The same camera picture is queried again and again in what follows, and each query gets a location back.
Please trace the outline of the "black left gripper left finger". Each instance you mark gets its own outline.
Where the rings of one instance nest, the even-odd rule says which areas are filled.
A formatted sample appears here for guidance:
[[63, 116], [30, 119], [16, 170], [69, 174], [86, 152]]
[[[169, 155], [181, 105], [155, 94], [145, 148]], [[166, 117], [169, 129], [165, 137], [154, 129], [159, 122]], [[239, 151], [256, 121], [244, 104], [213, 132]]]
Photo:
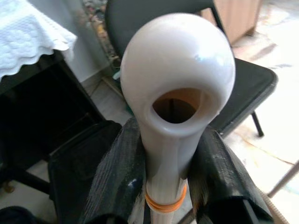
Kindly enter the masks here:
[[145, 182], [145, 151], [138, 123], [130, 118], [97, 166], [79, 223], [142, 224]]

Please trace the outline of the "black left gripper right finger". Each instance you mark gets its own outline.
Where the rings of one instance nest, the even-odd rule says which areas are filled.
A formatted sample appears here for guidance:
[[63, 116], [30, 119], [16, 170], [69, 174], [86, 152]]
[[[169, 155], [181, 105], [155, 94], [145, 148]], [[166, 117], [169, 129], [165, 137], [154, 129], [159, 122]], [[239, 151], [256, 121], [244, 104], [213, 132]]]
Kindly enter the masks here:
[[274, 218], [238, 157], [211, 127], [188, 171], [192, 209], [184, 224], [272, 224]]

